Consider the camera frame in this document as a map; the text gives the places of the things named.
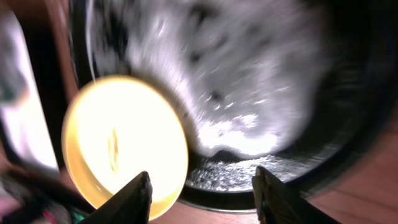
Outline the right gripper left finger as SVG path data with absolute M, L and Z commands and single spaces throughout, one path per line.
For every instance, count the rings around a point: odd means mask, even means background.
M 79 224 L 148 224 L 151 203 L 150 177 L 142 171 Z

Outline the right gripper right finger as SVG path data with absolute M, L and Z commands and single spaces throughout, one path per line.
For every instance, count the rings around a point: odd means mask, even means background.
M 252 186 L 260 224 L 339 224 L 264 167 L 256 167 Z

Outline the yellow plate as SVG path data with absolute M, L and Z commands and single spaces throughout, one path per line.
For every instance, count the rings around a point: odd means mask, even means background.
M 94 208 L 147 172 L 150 220 L 177 201 L 187 176 L 187 140 L 176 112 L 155 88 L 124 75 L 80 89 L 63 120 L 62 152 L 75 187 Z

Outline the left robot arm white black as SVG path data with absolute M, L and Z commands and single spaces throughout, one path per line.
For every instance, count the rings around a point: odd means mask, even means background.
M 79 223 L 94 208 L 58 180 L 11 166 L 1 172 L 1 223 Z

